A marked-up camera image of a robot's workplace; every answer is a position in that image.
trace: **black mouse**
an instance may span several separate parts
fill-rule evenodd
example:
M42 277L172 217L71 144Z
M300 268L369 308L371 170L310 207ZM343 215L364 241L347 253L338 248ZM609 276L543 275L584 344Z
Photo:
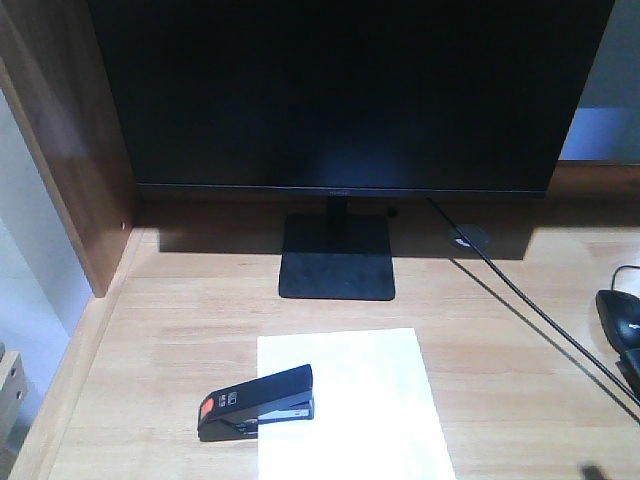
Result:
M596 294L600 322L611 346L622 353L640 348L640 299L618 290Z

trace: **monitor stand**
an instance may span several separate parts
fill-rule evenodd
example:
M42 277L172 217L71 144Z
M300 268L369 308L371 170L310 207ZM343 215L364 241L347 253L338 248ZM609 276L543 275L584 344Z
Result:
M326 215L287 217L280 296L392 300L393 262L387 219L349 215L346 197L329 197Z

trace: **sheet of paper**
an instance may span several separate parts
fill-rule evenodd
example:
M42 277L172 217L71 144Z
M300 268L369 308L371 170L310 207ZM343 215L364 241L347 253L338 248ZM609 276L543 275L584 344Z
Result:
M413 329L258 338L258 376L309 363L315 418L261 425L261 480L455 479Z

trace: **black cable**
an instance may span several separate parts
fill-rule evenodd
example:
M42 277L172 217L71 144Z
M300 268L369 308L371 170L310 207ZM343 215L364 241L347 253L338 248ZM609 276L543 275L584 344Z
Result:
M558 325L549 315L547 315L540 307L538 307L538 305L536 305L533 300L531 300L529 297L527 297L524 292L522 290L520 290L510 279L509 277L507 277L502 270L500 270L495 263L493 263L493 261L482 251L480 250L470 239L469 237L467 237L465 235L465 233L460 229L460 227L458 227L458 225L451 220L451 217L449 217L449 215L447 215L444 210L442 210L442 208L440 208L440 205L438 205L433 199L428 198L427 200L429 200L429 202L431 203L431 205L433 206L433 208L435 208L435 210L442 216L442 218L444 218L446 220L446 222L451 225L451 228L453 228L458 235L460 235L460 238L462 238L465 242L467 242L469 244L469 246L473 249L474 252L476 252L476 254L482 259L484 260L484 263L486 263L489 268L491 268L491 270L493 270L495 272L496 275L498 275L498 277L500 277L500 280L502 280L504 283L507 284L507 286L513 290L513 292L518 295L518 297L520 297L522 299L523 302L525 302L527 305L529 305L529 307L536 312L538 315L540 315L540 317L546 321L549 325L551 325L551 327L553 327L553 329L558 332L560 335L562 335L562 337L568 341L571 345L573 345L580 353L582 353L585 357L587 357L589 359L589 361L591 361L591 363L593 363L596 367L598 367L598 369L604 373L609 380L611 380L613 383L616 384L616 386L622 390L632 401L633 403L635 403L638 407L640 407L640 400L635 396L635 394L633 393L633 391L631 391L631 389L629 389L629 387L627 387L620 379L618 379L618 377L616 377L613 372L611 370L609 370L600 360L598 360L595 356L593 356L593 354L591 352L589 352L589 350L587 350L586 348L584 348L580 343L578 343L577 340L575 340L566 330L564 330L560 325Z
M616 268L616 271L613 272L613 275L611 276L611 290L616 289L616 275L618 275L620 270L624 270L625 268L635 268L636 270L640 270L640 265L620 265Z

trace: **desk surface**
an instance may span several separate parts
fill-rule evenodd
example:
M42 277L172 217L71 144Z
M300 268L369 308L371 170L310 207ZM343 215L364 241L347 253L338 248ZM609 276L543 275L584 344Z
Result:
M12 478L257 478L255 441L200 443L195 431L207 393L255 377L256 338L395 327L416 330L459 480L640 478L640 411L481 261L459 258L426 204L396 206L391 302L278 297L282 221L300 206L151 206L109 295L87 307ZM617 265L640 263L635 206L448 208L484 226L500 267L617 372L594 294ZM640 275L618 285L637 293Z

